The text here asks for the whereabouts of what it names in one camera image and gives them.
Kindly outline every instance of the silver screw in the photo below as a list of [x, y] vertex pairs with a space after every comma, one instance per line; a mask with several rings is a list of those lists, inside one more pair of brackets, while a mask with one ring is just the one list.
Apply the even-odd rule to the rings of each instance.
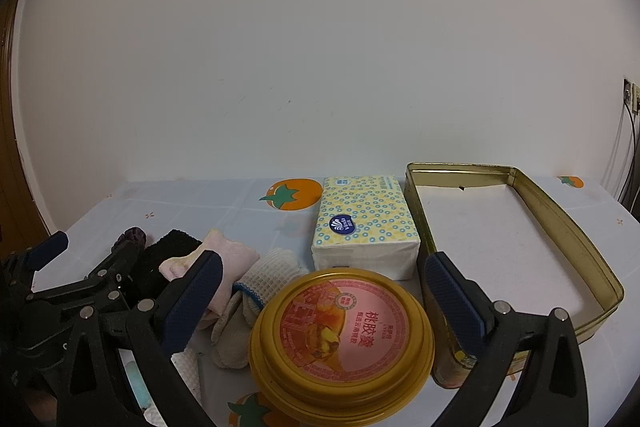
[[562, 308], [556, 308], [554, 310], [554, 315], [556, 316], [556, 319], [558, 319], [559, 321], [564, 322], [565, 320], [567, 320], [569, 318], [569, 314], [563, 310]]
[[505, 302], [505, 301], [495, 301], [494, 302], [494, 309], [498, 313], [501, 313], [502, 315], [506, 315], [507, 313], [509, 313], [511, 311], [511, 306], [509, 306], [509, 303]]
[[138, 303], [138, 309], [141, 312], [148, 312], [149, 310], [153, 309], [154, 304], [155, 302], [153, 299], [142, 299], [142, 301]]
[[94, 314], [94, 309], [91, 306], [85, 306], [80, 310], [80, 316], [84, 319], [88, 319]]

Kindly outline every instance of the white tissue package side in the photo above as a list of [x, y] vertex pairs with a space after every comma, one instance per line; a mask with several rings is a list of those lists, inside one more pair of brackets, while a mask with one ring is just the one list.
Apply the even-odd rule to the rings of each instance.
[[311, 252], [316, 269], [364, 268], [411, 279], [420, 238], [393, 176], [327, 178]]

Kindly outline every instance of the knit glove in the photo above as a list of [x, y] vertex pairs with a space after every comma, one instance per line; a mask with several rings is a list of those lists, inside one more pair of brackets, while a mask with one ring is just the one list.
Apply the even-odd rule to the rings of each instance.
[[295, 253], [274, 248], [234, 284], [235, 293], [211, 331], [211, 356], [218, 367], [249, 364], [249, 336], [258, 315], [284, 286], [307, 273]]

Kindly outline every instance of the light blue object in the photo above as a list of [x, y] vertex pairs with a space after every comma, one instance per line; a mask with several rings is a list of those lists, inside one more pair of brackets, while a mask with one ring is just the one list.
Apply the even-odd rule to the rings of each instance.
[[149, 390], [146, 388], [145, 381], [142, 380], [142, 375], [140, 374], [140, 370], [138, 369], [138, 365], [135, 360], [131, 360], [131, 362], [127, 363], [124, 370], [127, 373], [127, 378], [129, 378], [131, 389], [133, 390], [133, 394], [136, 396], [136, 401], [138, 402], [140, 409], [148, 409], [151, 407], [151, 404], [153, 403], [151, 395], [149, 394]]

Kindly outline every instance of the black cable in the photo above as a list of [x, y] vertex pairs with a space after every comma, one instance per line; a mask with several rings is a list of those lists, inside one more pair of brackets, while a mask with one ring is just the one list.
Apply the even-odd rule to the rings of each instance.
[[629, 165], [629, 172], [626, 174], [625, 184], [622, 185], [622, 191], [620, 192], [620, 196], [618, 197], [618, 202], [623, 203], [626, 198], [626, 194], [629, 190], [631, 190], [634, 185], [634, 170], [636, 167], [636, 152], [638, 151], [638, 142], [636, 141], [636, 125], [634, 123], [634, 117], [631, 115], [631, 110], [629, 109], [628, 104], [625, 102], [625, 109], [629, 115], [629, 120], [631, 121], [631, 132], [633, 133], [634, 138], [634, 155], [631, 158], [631, 165]]

